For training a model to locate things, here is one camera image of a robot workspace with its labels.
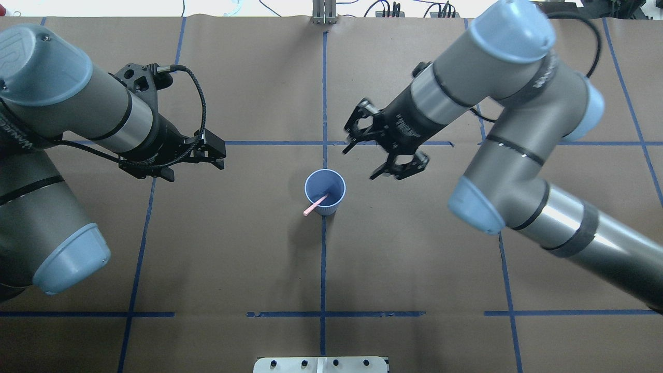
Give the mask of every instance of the pink straw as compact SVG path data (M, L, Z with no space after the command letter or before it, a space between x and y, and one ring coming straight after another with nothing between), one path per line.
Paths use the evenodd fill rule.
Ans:
M311 211L313 211L316 207L318 207L318 205L321 204L322 201L324 201L325 198L327 198L329 195L330 195L329 193L325 194L324 196L322 196L321 199L315 201L315 202L311 205L311 207L305 209L305 210L304 210L304 216L308 216L308 215L311 213Z

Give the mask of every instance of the white bracket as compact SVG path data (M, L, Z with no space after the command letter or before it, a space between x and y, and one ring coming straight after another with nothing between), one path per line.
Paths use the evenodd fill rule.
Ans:
M378 356L260 358L253 373L389 373L389 360Z
M336 21L336 0L313 0L313 23L332 25Z

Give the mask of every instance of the blue joint cap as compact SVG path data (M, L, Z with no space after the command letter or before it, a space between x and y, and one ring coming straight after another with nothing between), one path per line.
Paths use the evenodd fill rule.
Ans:
M39 266L32 283L48 295L77 284L108 263L111 250L97 224L90 223L64 240Z
M488 198L465 176L458 180L448 206L456 216L484 233L495 235L507 226Z
M555 44L555 30L528 0L499 0L469 26L469 34L486 53L506 62L529 64Z
M591 131L591 129L599 124L603 117L603 112L605 111L605 101L603 100L601 92L594 88L586 76L582 75L582 78L587 86L587 109L585 109L585 115L578 126L571 133L562 138L564 141L575 141L584 135L587 135L587 132Z
M0 97L21 106L71 98L92 77L89 56L46 27L21 24L0 33Z

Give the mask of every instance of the robotic arm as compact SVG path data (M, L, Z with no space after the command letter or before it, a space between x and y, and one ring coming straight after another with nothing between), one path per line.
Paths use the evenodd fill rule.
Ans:
M193 137L158 112L157 90L171 72L193 79L203 119ZM208 162L223 169L225 142L205 128L202 90L180 65L128 64L115 75L82 50L38 25L0 33L0 301L30 284L59 293L110 258L87 216L46 153L65 144L111 159L139 179L174 181L171 165ZM76 133L117 158L62 140Z
M419 145L493 98L504 110L460 178L450 210L488 234L516 230L661 312L663 248L537 176L559 141L584 136L604 108L589 80L552 50L555 38L535 5L499 0L432 64L417 66L385 109L363 99L345 125L343 152L374 140L389 155L371 178L409 177L428 163ZM373 123L360 128L369 116ZM398 165L398 155L413 158Z

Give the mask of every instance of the blue cup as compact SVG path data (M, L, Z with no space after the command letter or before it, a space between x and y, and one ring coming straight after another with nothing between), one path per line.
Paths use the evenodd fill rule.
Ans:
M306 179L304 193L311 204L329 193L329 196L316 207L315 211L322 216L331 215L336 212L338 205L345 197L345 180L336 171L317 170Z

